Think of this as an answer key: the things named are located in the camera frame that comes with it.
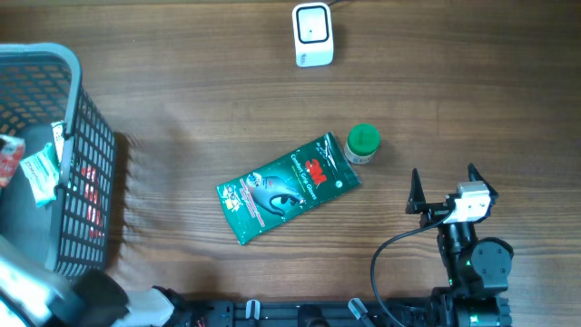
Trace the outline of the green lid jar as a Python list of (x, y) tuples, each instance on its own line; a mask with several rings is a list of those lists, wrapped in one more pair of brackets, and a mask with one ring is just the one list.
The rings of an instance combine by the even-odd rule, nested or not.
[(349, 132), (344, 153), (352, 164), (367, 164), (378, 151), (380, 143), (380, 133), (374, 125), (357, 124)]

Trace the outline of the green 3M gloves packet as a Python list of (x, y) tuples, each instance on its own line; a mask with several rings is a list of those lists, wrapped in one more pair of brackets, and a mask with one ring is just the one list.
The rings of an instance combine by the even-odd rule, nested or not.
[(334, 133), (328, 132), (218, 185), (216, 192), (226, 222), (245, 245), (360, 184)]

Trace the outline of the light green tissue pack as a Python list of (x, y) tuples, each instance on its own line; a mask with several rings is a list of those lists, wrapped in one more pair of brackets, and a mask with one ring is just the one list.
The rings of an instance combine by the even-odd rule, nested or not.
[(58, 157), (53, 143), (20, 162), (28, 179), (36, 207), (42, 207), (56, 199), (55, 187), (59, 183)]

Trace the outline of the red white small box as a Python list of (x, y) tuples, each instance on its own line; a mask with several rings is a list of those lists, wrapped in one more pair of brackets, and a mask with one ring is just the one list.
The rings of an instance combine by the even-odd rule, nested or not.
[(10, 183), (24, 154), (24, 139), (7, 134), (1, 135), (0, 185), (2, 188)]

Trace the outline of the red Nescafe sachet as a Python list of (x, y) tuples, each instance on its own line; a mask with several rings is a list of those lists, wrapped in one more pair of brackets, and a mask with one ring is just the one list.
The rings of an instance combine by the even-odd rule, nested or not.
[(90, 164), (83, 166), (80, 174), (71, 185), (73, 194), (67, 196), (67, 232), (90, 243), (101, 243), (105, 236), (106, 214), (104, 197), (100, 194), (100, 174)]

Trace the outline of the green white battery pack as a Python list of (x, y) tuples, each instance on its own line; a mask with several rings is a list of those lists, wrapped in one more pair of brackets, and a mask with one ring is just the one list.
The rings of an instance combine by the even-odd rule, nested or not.
[(65, 131), (66, 124), (64, 121), (57, 121), (57, 122), (52, 122), (51, 126), (52, 126), (53, 137), (54, 137), (54, 149), (56, 152), (56, 157), (57, 157), (58, 163), (61, 163), (62, 158), (63, 158), (63, 151), (64, 151), (64, 131)]

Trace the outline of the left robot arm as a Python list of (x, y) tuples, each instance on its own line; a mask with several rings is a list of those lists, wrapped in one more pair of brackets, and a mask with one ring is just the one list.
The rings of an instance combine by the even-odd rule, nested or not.
[(89, 269), (76, 279), (30, 261), (1, 239), (1, 327), (192, 326), (177, 293), (159, 287), (128, 292), (106, 273)]

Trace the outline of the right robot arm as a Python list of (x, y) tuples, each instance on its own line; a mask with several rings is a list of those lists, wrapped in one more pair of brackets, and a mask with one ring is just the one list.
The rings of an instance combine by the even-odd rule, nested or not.
[(507, 242), (479, 238), (476, 225), (490, 216), (497, 191), (474, 164), (468, 180), (442, 203), (426, 200), (417, 169), (412, 170), (407, 214), (418, 214), (421, 227), (438, 229), (437, 245), (448, 275), (447, 287), (436, 287), (427, 299), (426, 312), (415, 326), (509, 327), (513, 323), (508, 289), (514, 250)]

